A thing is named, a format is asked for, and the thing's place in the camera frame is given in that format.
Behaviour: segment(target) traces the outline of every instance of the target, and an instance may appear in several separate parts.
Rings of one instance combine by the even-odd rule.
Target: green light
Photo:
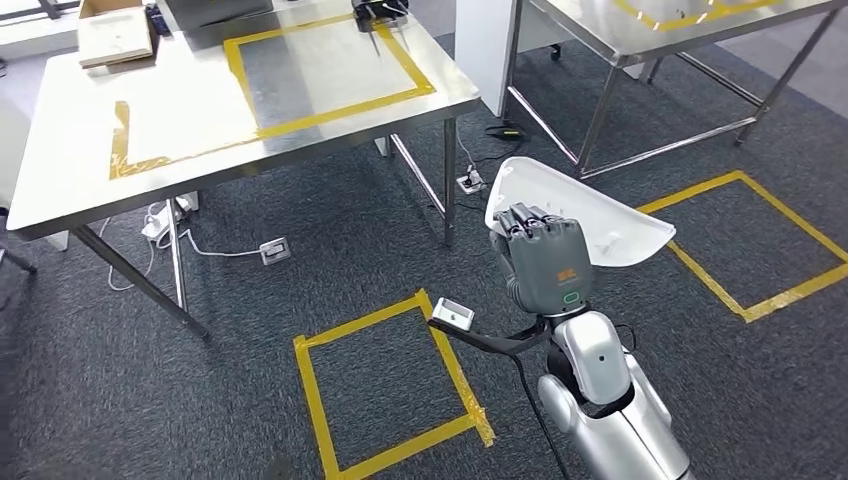
[[[580,292],[566,293],[565,296],[562,297],[562,301],[566,304],[580,301]]]

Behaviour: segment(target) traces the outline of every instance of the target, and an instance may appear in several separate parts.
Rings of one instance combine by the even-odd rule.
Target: table top
[[[477,107],[414,17],[369,35],[351,13],[301,0],[162,38],[155,59],[50,59],[7,228],[39,238]]]
[[[848,5],[848,0],[529,1],[617,67]]]

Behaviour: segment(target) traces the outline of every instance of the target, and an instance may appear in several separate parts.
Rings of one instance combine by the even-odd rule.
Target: white plastic tray
[[[655,254],[674,237],[674,225],[649,217],[528,157],[501,164],[486,207],[486,226],[504,235],[497,212],[523,202],[580,222],[589,258],[601,267],[628,267]]]

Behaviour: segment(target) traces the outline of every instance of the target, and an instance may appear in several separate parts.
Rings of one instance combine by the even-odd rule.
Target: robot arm
[[[550,339],[549,373],[539,380],[539,397],[548,416],[572,438],[595,480],[693,480],[665,404],[622,347],[609,318],[589,308],[592,265],[580,224],[520,203],[499,212],[496,219],[505,236],[492,233],[490,238],[508,295],[537,315],[536,325],[509,337],[474,333],[470,311],[444,299],[430,325],[516,362],[531,406],[557,454],[516,356]],[[586,401],[601,410],[587,415],[581,408]],[[557,459],[567,476],[558,454]]]
[[[553,340],[568,357],[582,396],[597,405],[620,399],[630,374],[612,322],[588,311],[592,264],[580,224],[522,203],[497,218],[507,236],[492,232],[490,238],[510,298],[526,311],[568,318]]]

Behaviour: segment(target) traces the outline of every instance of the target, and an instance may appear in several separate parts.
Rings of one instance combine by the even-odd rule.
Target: yellow tape square
[[[729,17],[731,15],[750,12],[751,10],[756,10],[761,7],[782,3],[782,1],[783,0],[752,0],[739,4],[727,4],[720,0],[703,0],[703,11],[700,12],[700,14],[689,16],[681,15],[680,18],[666,21],[659,21],[653,18],[650,12],[646,12],[645,10],[633,5],[630,3],[630,0],[613,0],[613,3],[651,30],[667,32],[691,27],[693,25],[717,20],[719,18]]]
[[[409,53],[404,50],[400,43],[398,43],[397,39],[389,30],[389,27],[385,24],[375,24],[374,33],[376,34],[376,37],[383,42],[388,51],[400,64],[403,71],[412,80],[415,85],[413,88],[386,95],[383,97],[374,98],[354,105],[348,105],[345,107],[337,108],[328,112],[316,113],[308,117],[299,118],[289,122],[281,123],[279,125],[259,128],[259,118],[256,115],[256,108],[253,102],[253,97],[250,93],[247,72],[244,68],[244,61],[241,57],[241,51],[239,49],[239,46],[251,42],[265,40],[268,38],[278,37],[291,32],[298,32],[346,21],[353,22],[353,14],[348,13],[345,15],[338,15],[335,17],[317,20],[314,22],[307,22],[290,27],[282,27],[276,30],[246,35],[243,37],[232,38],[224,41],[223,49],[224,54],[227,58],[227,63],[229,65],[230,71],[232,72],[233,76],[236,77],[236,79],[238,80],[238,83],[241,86],[242,93],[244,94],[245,101],[249,105],[250,110],[253,113],[253,118],[256,121],[256,132],[253,135],[249,136],[249,138],[245,138],[236,142],[222,144],[220,147],[207,151],[197,152],[195,154],[184,157],[171,158],[167,156],[160,156],[130,164],[127,158],[129,151],[130,106],[126,102],[116,102],[115,117],[117,120],[117,125],[114,128],[112,134],[112,158],[109,164],[109,179],[114,180],[117,178],[128,177],[130,175],[146,172],[176,162],[197,158],[203,155],[218,152],[220,150],[225,150],[240,145],[247,145],[264,139],[285,135],[287,133],[291,133],[297,130],[314,127],[334,120],[339,120],[350,115],[356,115],[378,108],[387,107],[395,103],[428,95],[436,91],[435,87],[433,87],[430,81],[427,80],[427,77],[424,75],[424,73],[421,72],[421,70],[415,64],[415,61],[412,60],[412,57],[409,56]]]
[[[714,178],[712,180],[699,183],[698,185],[689,187],[681,192],[661,198],[647,205],[643,205],[639,208],[639,211],[646,214],[654,213],[658,210],[670,207],[671,205],[680,203],[683,200],[692,198],[696,195],[700,195],[704,192],[721,187],[722,185],[726,185],[734,181],[741,181],[745,183],[745,185],[754,190],[754,192],[756,192],[759,196],[769,202],[780,213],[792,220],[792,222],[801,227],[801,229],[807,232],[807,234],[818,240],[819,243],[824,245],[825,248],[830,250],[840,260],[846,263],[832,270],[829,270],[811,280],[807,280],[806,282],[800,285],[792,287],[786,290],[785,292],[779,293],[767,300],[763,300],[762,302],[756,305],[744,308],[739,305],[739,302],[733,299],[733,297],[731,297],[730,294],[727,293],[727,291],[721,285],[719,285],[718,282],[716,282],[715,279],[713,279],[713,277],[709,273],[707,273],[707,271],[704,270],[704,268],[700,264],[698,264],[698,262],[695,261],[695,259],[689,256],[689,254],[687,254],[685,251],[683,251],[683,249],[680,248],[677,243],[675,243],[674,241],[669,242],[668,247],[671,249],[671,251],[673,251],[680,258],[680,260],[683,261],[683,263],[690,270],[692,270],[692,272],[698,278],[700,278],[701,281],[704,282],[704,284],[710,290],[712,290],[712,292],[722,302],[724,302],[724,304],[727,305],[728,308],[730,308],[732,312],[745,319],[745,322],[751,323],[755,320],[759,320],[760,318],[768,315],[769,313],[775,310],[784,308],[798,300],[801,300],[804,297],[812,295],[813,293],[842,280],[845,277],[848,277],[848,253],[846,253],[845,250],[839,247],[839,245],[834,243],[831,239],[827,238],[823,233],[821,233],[815,227],[810,225],[809,222],[801,218],[801,216],[792,211],[792,209],[790,209],[783,202],[778,200],[774,195],[769,193],[759,183],[755,182],[751,177],[746,175],[745,172],[741,170],[736,170],[720,177]]]
[[[382,310],[370,313],[362,318],[345,323],[338,327],[319,333],[311,338],[300,335],[294,339],[294,351],[297,357],[297,365],[303,380],[303,389],[306,393],[306,403],[309,407],[309,416],[312,418],[312,427],[315,429],[315,439],[318,442],[318,452],[324,467],[325,477],[330,479],[359,480],[369,477],[375,473],[394,465],[405,458],[409,458],[434,445],[444,442],[472,428],[477,429],[480,439],[485,447],[494,443],[495,434],[486,420],[483,408],[477,403],[477,398],[462,373],[459,361],[448,342],[444,333],[429,328],[433,336],[433,342],[444,361],[445,368],[450,374],[454,387],[459,393],[465,410],[468,412],[461,417],[451,420],[439,427],[424,432],[406,442],[379,453],[367,460],[345,470],[339,470],[336,459],[333,440],[330,438],[330,427],[324,414],[324,406],[321,402],[321,394],[318,390],[318,381],[312,368],[312,360],[309,357],[309,348],[324,345],[351,333],[362,330],[388,320],[402,313],[419,309],[425,319],[433,314],[433,305],[427,292],[419,290],[415,296]]]

